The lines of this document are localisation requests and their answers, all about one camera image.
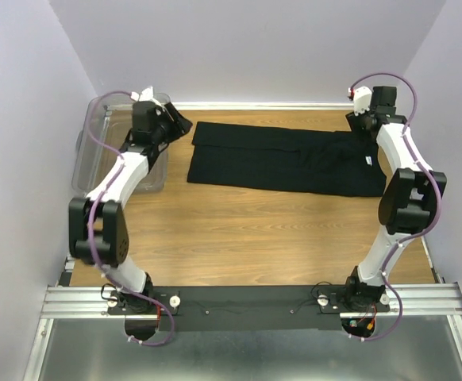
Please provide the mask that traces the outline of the clear plastic storage bin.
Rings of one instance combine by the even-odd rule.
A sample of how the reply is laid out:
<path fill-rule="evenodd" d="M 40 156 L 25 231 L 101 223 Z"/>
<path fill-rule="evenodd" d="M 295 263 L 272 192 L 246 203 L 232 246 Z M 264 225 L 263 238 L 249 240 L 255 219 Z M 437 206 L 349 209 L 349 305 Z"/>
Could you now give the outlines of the clear plastic storage bin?
<path fill-rule="evenodd" d="M 114 153 L 132 128 L 133 100 L 123 90 L 112 91 L 90 101 L 76 143 L 77 159 L 72 177 L 76 194 L 96 188 L 114 166 Z"/>

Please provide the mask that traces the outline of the black t shirt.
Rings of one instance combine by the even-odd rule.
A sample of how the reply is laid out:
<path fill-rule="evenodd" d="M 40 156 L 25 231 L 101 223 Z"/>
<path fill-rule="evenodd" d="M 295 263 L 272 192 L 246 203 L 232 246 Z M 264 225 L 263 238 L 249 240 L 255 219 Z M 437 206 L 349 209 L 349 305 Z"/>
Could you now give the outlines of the black t shirt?
<path fill-rule="evenodd" d="M 387 177 L 378 147 L 345 131 L 200 121 L 190 183 L 377 198 Z"/>

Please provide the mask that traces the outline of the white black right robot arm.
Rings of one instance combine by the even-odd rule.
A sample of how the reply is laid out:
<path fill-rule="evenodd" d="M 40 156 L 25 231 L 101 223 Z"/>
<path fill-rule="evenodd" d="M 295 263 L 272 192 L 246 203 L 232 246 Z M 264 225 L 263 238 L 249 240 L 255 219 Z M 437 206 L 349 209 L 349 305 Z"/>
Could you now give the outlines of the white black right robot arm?
<path fill-rule="evenodd" d="M 441 215 L 446 175 L 434 171 L 414 143 L 409 121 L 396 112 L 396 87 L 352 87 L 349 127 L 383 151 L 392 177 L 379 202 L 380 228 L 365 259 L 347 278 L 343 301 L 367 308 L 380 302 L 405 248 L 427 234 Z"/>

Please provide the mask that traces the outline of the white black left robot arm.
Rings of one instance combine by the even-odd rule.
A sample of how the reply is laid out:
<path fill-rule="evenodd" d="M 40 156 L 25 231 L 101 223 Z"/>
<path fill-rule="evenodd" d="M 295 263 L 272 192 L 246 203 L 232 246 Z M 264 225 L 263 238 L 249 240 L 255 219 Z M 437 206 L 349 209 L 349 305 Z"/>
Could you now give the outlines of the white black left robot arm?
<path fill-rule="evenodd" d="M 161 154 L 191 127 L 170 101 L 134 102 L 132 127 L 120 148 L 95 140 L 116 156 L 114 165 L 100 184 L 86 196 L 73 198 L 68 206 L 71 256 L 96 267 L 116 292 L 138 298 L 158 311 L 165 307 L 152 297 L 150 275 L 129 258 L 124 208 Z"/>

